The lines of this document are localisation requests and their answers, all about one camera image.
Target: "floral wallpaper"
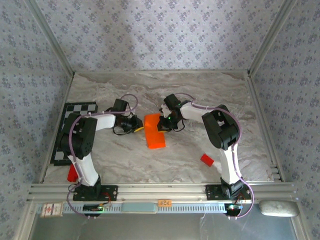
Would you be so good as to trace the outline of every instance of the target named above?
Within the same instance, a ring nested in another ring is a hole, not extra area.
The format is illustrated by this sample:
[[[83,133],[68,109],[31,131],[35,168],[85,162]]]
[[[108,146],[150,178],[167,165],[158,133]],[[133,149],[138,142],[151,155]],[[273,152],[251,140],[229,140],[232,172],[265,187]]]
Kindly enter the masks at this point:
[[[23,1],[0,3],[0,239],[44,166],[70,78]]]
[[[282,0],[36,0],[74,71],[248,69]]]
[[[287,181],[320,239],[320,2],[298,0],[254,76]]]

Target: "marble surface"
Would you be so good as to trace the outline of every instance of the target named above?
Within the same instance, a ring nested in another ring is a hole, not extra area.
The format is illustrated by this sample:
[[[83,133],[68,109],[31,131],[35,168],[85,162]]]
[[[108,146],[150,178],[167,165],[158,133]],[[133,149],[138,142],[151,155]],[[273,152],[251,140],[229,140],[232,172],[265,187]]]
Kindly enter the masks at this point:
[[[273,181],[271,162],[243,77],[221,72],[82,73],[74,76],[67,101],[96,101],[98,110],[103,111],[127,93],[138,97],[135,112],[141,119],[157,113],[171,93],[188,93],[202,105],[225,104],[243,128],[238,147],[243,178]],[[132,97],[125,100],[134,106]],[[103,129],[95,134],[93,164],[104,183],[220,181],[220,151],[211,145],[203,124],[186,120],[185,129],[165,133],[165,141],[165,148],[148,149],[143,130],[117,136],[111,129]],[[215,160],[212,167],[200,161],[204,153]],[[68,170],[67,166],[48,166],[44,182],[66,182]]]

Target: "orange block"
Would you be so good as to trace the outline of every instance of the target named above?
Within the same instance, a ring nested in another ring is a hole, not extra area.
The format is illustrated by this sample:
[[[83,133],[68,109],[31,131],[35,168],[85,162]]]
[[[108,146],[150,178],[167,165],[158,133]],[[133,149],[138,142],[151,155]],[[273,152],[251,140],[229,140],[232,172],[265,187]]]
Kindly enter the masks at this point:
[[[144,116],[144,134],[146,144],[150,149],[160,149],[166,147],[165,134],[158,132],[160,113],[149,114]]]

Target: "checkerboard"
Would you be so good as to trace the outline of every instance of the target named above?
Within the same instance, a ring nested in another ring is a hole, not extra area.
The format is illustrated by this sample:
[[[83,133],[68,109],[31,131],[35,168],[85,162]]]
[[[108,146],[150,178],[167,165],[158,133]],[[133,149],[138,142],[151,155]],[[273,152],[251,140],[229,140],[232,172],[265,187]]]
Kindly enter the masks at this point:
[[[57,136],[63,129],[65,122],[70,115],[70,113],[77,113],[77,114],[87,114],[87,113],[97,113],[98,112],[98,105],[96,102],[72,102],[66,103],[63,107],[62,116],[59,123],[58,133],[55,138],[54,148],[51,156],[50,163],[54,166],[67,166],[71,165],[71,161],[69,160],[68,156],[64,154],[64,152],[58,147],[57,144]]]

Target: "red block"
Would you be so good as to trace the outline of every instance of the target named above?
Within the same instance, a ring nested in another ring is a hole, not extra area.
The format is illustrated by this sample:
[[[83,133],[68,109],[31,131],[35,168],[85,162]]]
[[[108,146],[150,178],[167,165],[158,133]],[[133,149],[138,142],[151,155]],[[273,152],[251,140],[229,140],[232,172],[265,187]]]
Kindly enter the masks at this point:
[[[78,174],[73,164],[70,165],[68,177],[66,179],[71,183],[75,183],[78,180]]]
[[[200,159],[202,162],[207,164],[209,167],[211,167],[212,164],[214,164],[214,160],[211,157],[209,157],[207,154],[203,154]]]

